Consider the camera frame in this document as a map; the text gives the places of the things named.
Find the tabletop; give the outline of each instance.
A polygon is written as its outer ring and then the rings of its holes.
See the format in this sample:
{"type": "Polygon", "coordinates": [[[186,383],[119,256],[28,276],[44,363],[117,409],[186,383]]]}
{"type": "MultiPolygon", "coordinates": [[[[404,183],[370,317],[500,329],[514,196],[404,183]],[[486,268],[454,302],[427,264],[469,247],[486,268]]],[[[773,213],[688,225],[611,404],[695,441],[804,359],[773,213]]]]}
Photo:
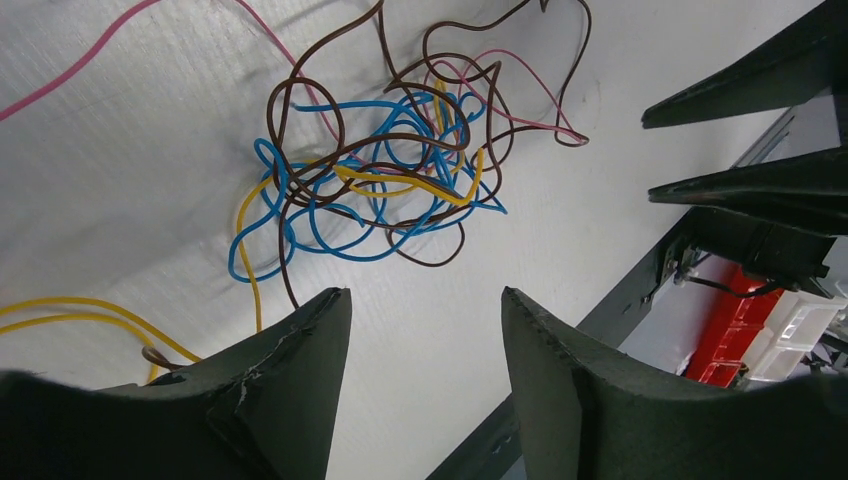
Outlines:
{"type": "MultiPolygon", "coordinates": [[[[0,108],[67,69],[133,0],[0,3],[0,108]]],[[[367,0],[248,2],[295,56],[361,15],[367,0]]],[[[388,0],[399,63],[444,19],[481,24],[516,0],[388,0]]],[[[290,267],[305,301],[352,289],[354,317],[328,478],[425,478],[509,393],[499,296],[517,287],[576,325],[680,218],[652,205],[652,186],[728,167],[777,118],[767,112],[643,131],[645,108],[737,60],[818,1],[589,0],[594,29],[565,112],[591,138],[569,149],[519,135],[504,164],[506,216],[464,223],[449,265],[392,256],[353,263],[303,255],[290,267]]],[[[581,41],[573,0],[523,10],[482,35],[440,33],[442,50],[509,48],[558,85],[581,41]]],[[[310,60],[337,99],[374,98],[389,79],[373,22],[310,60]]],[[[541,91],[504,60],[501,89],[527,118],[551,119],[541,91]]],[[[253,329],[250,287],[227,274],[237,204],[261,165],[265,102],[291,70],[231,0],[163,0],[133,17],[75,77],[0,123],[0,306],[84,295],[120,304],[201,356],[253,329]]],[[[295,124],[293,150],[331,145],[295,124]]],[[[338,229],[356,229],[338,224],[338,229]]],[[[275,259],[276,232],[248,242],[275,259]]],[[[438,260],[445,230],[416,241],[438,260]]],[[[373,251],[381,248],[375,239],[373,251]]],[[[266,321],[292,311],[279,279],[262,285],[266,321]]],[[[2,324],[13,321],[0,319],[2,324]]],[[[179,358],[169,352],[169,358],[179,358]]],[[[56,324],[0,337],[0,367],[87,388],[144,381],[136,340],[109,325],[56,324]]]]}

